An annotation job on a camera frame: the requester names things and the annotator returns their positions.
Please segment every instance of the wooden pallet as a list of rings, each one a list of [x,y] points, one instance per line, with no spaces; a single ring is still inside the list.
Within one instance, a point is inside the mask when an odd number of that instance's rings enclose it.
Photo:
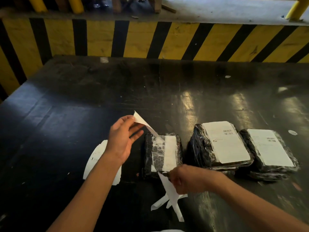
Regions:
[[[151,6],[154,8],[155,13],[161,12],[162,0],[148,0]],[[120,0],[112,0],[113,5],[113,12],[114,13],[121,13],[122,6]]]

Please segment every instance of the hand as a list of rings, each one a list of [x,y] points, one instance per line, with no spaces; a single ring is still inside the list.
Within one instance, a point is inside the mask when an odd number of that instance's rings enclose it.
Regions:
[[[144,133],[143,130],[137,132],[144,125],[134,121],[135,118],[132,115],[121,117],[109,131],[105,152],[118,158],[121,164],[129,157],[133,142]]]
[[[170,171],[170,179],[178,194],[188,192],[200,193],[204,191],[217,192],[222,181],[228,179],[222,172],[182,165]]]

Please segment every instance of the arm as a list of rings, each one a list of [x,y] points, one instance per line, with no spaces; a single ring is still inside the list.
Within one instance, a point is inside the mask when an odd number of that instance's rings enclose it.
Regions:
[[[170,172],[179,194],[212,191],[256,231],[309,231],[309,226],[234,183],[221,172],[183,165]]]
[[[48,232],[94,230],[118,169],[129,157],[133,142],[143,134],[142,130],[137,132],[143,125],[134,125],[134,120],[125,116],[111,127],[104,154]]]

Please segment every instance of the table surface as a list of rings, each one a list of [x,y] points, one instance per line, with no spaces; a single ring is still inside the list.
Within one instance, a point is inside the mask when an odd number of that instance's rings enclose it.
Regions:
[[[309,223],[308,72],[307,64],[55,57],[0,105],[2,231],[45,231],[83,183],[88,158],[110,126],[134,110],[158,133],[179,134],[184,147],[196,123],[277,131],[301,170],[272,184],[232,179]],[[184,223],[172,208],[151,212],[165,191],[138,176],[143,142],[144,136],[133,144],[95,230],[251,231],[207,192],[179,200]]]

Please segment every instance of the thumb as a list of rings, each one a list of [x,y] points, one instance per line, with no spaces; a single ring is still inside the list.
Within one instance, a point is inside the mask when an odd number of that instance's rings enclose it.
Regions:
[[[130,117],[129,119],[127,119],[122,126],[126,129],[129,130],[129,128],[134,124],[135,122],[135,117]]]

